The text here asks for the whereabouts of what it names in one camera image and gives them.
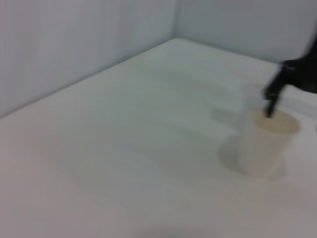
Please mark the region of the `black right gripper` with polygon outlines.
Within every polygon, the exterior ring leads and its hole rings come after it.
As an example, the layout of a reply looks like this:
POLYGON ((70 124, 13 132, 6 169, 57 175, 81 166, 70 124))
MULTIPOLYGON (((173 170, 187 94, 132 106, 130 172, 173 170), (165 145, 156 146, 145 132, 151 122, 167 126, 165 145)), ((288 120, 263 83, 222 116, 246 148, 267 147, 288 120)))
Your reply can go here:
POLYGON ((264 114, 271 118, 274 114, 279 96, 284 87, 291 85, 302 91, 317 93, 317 35, 299 59, 286 60, 280 66, 279 73, 264 90, 268 101, 264 114))

